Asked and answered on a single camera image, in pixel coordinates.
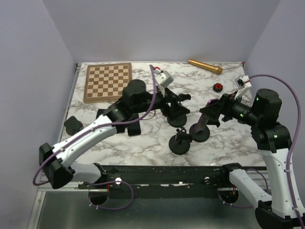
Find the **black phone red case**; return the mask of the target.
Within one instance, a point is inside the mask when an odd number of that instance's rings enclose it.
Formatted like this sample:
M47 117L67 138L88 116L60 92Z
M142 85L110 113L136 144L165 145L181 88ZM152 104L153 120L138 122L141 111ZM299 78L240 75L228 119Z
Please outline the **black phone red case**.
M209 100L206 104L206 107L216 103L217 101L218 101L218 99ZM197 132L204 130L205 127L207 126L208 121L209 121L209 117L207 115L205 115L204 113L202 113L195 126L194 132L197 133Z

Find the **black phone stand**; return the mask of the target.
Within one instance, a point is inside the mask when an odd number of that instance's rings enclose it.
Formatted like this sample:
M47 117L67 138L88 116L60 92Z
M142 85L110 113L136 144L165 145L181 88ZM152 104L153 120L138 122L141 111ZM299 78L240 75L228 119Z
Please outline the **black phone stand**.
M189 133L195 142L205 142L210 137L210 129L206 126L203 130L195 132L196 124L190 127Z
M174 103L173 97L171 97L170 105L171 103ZM167 115L167 122L169 125L171 125L172 127L183 127L186 124L186 121L187 121L186 114L176 118L170 118L170 108L169 108L169 113Z
M176 132L169 140L169 149L176 155L184 155L189 151L193 137L184 127L177 128Z

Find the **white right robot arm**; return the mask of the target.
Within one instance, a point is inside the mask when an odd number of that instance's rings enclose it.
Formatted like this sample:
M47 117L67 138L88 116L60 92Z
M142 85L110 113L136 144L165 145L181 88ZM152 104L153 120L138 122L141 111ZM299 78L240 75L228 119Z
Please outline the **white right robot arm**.
M236 119L249 125L251 135L261 151L271 187L268 194L260 188L238 163L222 167L220 183L234 185L254 208L255 218L263 229L293 229L305 227L305 208L299 199L293 167L289 156L292 141L289 130L278 122L282 101L270 89L257 91L252 106L247 106L231 94L209 101L200 109L209 125L219 125L219 117L226 122Z

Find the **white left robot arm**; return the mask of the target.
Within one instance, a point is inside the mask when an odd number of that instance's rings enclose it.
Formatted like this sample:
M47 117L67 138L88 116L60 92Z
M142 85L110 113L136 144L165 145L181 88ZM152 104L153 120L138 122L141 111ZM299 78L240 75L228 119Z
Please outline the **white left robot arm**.
M131 80L123 89L119 100L110 105L92 124L82 129L66 141L53 146L45 143L39 148L39 165L53 189L59 189L71 181L90 183L94 188L102 188L106 181L106 172L98 163L85 165L76 162L90 148L125 129L139 119L135 115L159 109L168 118L176 119L190 113L181 104L190 100L190 94L176 95L165 89L161 93L154 87L154 93L146 91L142 80Z

